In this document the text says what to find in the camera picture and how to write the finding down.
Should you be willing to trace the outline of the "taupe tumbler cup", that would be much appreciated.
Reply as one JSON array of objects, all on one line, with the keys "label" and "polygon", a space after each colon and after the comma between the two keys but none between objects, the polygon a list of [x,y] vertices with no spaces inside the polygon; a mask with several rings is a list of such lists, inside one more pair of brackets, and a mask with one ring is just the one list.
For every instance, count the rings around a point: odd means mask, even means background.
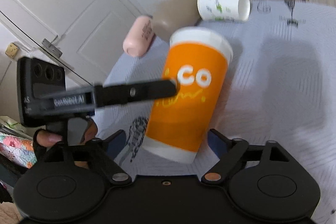
[{"label": "taupe tumbler cup", "polygon": [[194,26],[200,19],[197,0],[167,0],[155,10],[151,26],[157,37],[169,43],[175,31]]}]

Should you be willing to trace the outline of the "orange paper cup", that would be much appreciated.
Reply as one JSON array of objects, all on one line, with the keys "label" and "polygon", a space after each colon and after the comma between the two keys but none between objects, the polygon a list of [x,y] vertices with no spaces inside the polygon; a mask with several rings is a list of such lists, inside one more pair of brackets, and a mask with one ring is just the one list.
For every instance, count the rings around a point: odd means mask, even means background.
[{"label": "orange paper cup", "polygon": [[179,91],[154,101],[143,149],[171,161],[194,161],[232,57],[229,42],[207,28],[186,27],[172,34],[162,76],[175,79]]}]

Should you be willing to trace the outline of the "pink tumbler bottle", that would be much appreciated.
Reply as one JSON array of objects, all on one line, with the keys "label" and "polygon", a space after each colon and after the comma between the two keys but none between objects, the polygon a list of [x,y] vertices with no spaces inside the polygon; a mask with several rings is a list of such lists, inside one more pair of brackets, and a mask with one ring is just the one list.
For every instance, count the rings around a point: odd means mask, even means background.
[{"label": "pink tumbler bottle", "polygon": [[123,41],[123,50],[132,57],[143,56],[154,37],[151,17],[142,15],[136,18]]}]

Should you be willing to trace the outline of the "white green-print paper cup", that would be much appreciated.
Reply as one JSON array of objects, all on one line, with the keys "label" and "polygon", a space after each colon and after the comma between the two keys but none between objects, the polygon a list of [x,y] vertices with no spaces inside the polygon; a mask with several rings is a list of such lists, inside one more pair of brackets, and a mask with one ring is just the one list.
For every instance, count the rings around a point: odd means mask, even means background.
[{"label": "white green-print paper cup", "polygon": [[203,20],[238,20],[246,22],[251,12],[250,0],[197,0]]}]

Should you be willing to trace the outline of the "white door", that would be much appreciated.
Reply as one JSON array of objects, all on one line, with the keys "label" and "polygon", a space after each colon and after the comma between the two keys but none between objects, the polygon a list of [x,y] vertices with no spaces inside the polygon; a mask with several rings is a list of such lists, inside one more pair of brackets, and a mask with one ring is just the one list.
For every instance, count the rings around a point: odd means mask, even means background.
[{"label": "white door", "polygon": [[[79,83],[103,83],[123,53],[139,10],[130,0],[1,0],[1,21],[17,38],[39,47]],[[42,46],[46,38],[59,58]]]}]

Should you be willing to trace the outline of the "white patterned tablecloth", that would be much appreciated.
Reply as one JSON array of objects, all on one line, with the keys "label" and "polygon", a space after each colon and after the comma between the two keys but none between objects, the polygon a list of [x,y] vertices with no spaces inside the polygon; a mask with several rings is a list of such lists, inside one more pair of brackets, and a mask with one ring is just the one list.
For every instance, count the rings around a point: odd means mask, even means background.
[{"label": "white patterned tablecloth", "polygon": [[[221,34],[234,52],[210,128],[250,144],[279,142],[319,184],[315,222],[335,223],[335,7],[254,0],[245,23],[199,26]],[[105,85],[159,78],[168,49],[156,38],[143,58],[123,54]],[[143,137],[152,105],[96,110],[98,137],[105,139],[119,129],[125,130],[126,139]],[[134,178],[136,174],[200,177],[219,159],[203,142],[192,164],[154,156],[139,144],[127,145],[116,160]]]}]

